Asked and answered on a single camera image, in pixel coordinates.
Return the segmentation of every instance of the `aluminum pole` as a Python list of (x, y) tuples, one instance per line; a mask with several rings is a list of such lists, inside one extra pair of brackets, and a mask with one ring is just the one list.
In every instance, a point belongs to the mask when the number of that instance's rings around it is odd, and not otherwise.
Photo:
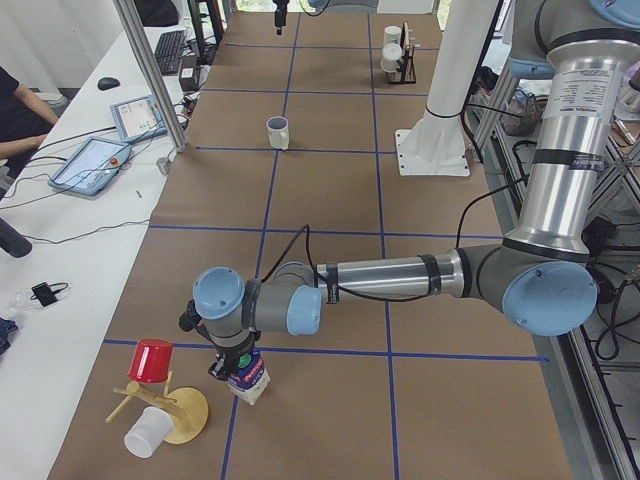
[(113, 0), (113, 4), (118, 11), (120, 22), (122, 22), (122, 27), (127, 34), (131, 50), (133, 50), (133, 55), (136, 57), (142, 75), (156, 98), (176, 152), (183, 152), (187, 146), (187, 139), (176, 118), (169, 92), (162, 79), (162, 74), (147, 40), (147, 35), (144, 33), (144, 27), (133, 0)]

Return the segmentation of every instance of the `bottle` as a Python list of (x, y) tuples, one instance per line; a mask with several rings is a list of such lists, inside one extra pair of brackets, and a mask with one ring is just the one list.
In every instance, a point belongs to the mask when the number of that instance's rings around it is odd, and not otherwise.
[(234, 395), (254, 405), (270, 380), (260, 352), (254, 349), (240, 357), (238, 373), (229, 377), (227, 385)]

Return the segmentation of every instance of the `mug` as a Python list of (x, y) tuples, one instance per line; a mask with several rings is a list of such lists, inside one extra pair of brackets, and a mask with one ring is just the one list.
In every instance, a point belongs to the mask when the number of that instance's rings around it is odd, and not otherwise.
[(382, 38), (382, 48), (390, 43), (400, 44), (400, 37), (402, 36), (402, 29), (395, 25), (389, 25), (384, 29), (384, 37)]
[(382, 49), (380, 68), (387, 73), (395, 73), (398, 69), (398, 60), (402, 58), (402, 47), (397, 43), (389, 43)]
[(289, 148), (289, 121), (285, 117), (271, 117), (267, 120), (269, 144), (278, 150)]
[(171, 415), (157, 407), (147, 407), (124, 436), (124, 444), (136, 457), (149, 458), (172, 430)]

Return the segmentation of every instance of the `charger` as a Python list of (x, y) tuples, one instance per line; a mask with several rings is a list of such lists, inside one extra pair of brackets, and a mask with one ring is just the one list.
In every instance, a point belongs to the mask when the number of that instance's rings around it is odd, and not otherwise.
[[(52, 286), (60, 286), (60, 288), (52, 290)], [(49, 285), (47, 282), (42, 282), (35, 287), (31, 287), (31, 291), (33, 292), (33, 297), (31, 297), (31, 299), (38, 300), (40, 305), (46, 307), (47, 305), (56, 303), (58, 301), (58, 297), (56, 297), (56, 295), (68, 287), (69, 284), (66, 282), (54, 283), (53, 285)]]
[(198, 65), (198, 57), (195, 55), (187, 55), (182, 57), (182, 65), (180, 66), (180, 88), (183, 92), (195, 92), (198, 90), (198, 81), (200, 80), (200, 65)]

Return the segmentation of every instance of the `wooden stand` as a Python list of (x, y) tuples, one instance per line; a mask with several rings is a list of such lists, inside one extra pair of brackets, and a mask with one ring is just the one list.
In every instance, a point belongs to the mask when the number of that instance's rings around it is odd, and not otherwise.
[(171, 376), (172, 372), (169, 372), (162, 395), (135, 381), (129, 382), (125, 390), (114, 388), (115, 393), (125, 395), (125, 398), (109, 414), (105, 422), (111, 423), (131, 399), (137, 397), (171, 415), (174, 428), (164, 439), (165, 442), (177, 445), (193, 440), (207, 423), (209, 417), (207, 399), (199, 390), (191, 387), (178, 388), (169, 392)]

